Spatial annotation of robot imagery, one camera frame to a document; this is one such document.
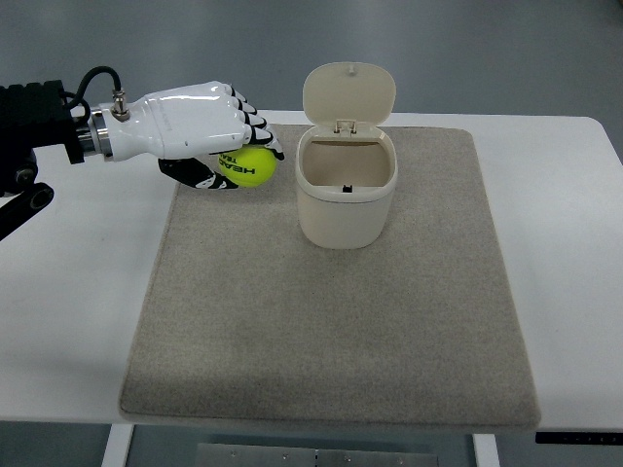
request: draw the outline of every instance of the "robotic arm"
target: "robotic arm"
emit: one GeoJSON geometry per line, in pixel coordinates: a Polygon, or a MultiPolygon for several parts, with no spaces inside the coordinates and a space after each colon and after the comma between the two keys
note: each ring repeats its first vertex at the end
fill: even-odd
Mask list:
{"type": "Polygon", "coordinates": [[[0,196],[20,194],[0,208],[0,239],[52,201],[52,188],[34,183],[33,152],[52,144],[64,144],[71,163],[94,154],[119,162],[150,153],[165,175],[212,190],[238,185],[195,159],[198,156],[258,145],[283,160],[266,120],[241,94],[220,82],[154,92],[130,104],[119,76],[105,66],[91,70],[75,94],[65,91],[61,81],[0,88],[0,196]],[[84,94],[100,73],[113,77],[113,102],[91,109],[84,94]],[[85,113],[75,119],[71,109],[79,105],[85,113]]]}

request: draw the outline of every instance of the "yellow tennis ball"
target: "yellow tennis ball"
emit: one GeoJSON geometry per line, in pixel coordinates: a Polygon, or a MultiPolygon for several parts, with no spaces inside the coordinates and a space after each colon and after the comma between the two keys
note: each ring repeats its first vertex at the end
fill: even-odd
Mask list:
{"type": "Polygon", "coordinates": [[[218,157],[221,172],[241,187],[257,187],[268,181],[276,169],[276,157],[264,147],[245,146],[218,157]]]}

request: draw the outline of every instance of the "bin hinge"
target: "bin hinge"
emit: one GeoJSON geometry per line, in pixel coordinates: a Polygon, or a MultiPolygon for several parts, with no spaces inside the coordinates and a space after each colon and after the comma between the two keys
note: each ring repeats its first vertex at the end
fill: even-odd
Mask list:
{"type": "Polygon", "coordinates": [[[342,133],[348,131],[350,134],[357,133],[357,122],[355,120],[337,120],[335,122],[334,133],[342,133]]]}

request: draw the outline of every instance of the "white trash bin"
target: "white trash bin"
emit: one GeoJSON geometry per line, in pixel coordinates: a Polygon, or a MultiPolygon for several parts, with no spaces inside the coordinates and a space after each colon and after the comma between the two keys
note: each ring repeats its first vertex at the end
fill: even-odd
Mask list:
{"type": "Polygon", "coordinates": [[[324,248],[376,240],[396,187],[396,151],[376,127],[393,108],[396,85],[383,68],[355,62],[313,70],[303,108],[315,124],[296,154],[297,207],[305,236],[324,248]]]}

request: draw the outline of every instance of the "flip lid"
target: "flip lid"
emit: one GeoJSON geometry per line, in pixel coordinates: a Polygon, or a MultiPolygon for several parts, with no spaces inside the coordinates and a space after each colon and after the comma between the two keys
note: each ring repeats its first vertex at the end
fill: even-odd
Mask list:
{"type": "Polygon", "coordinates": [[[328,63],[313,70],[303,85],[303,109],[317,126],[354,121],[376,126],[393,108],[391,75],[370,63],[328,63]]]}

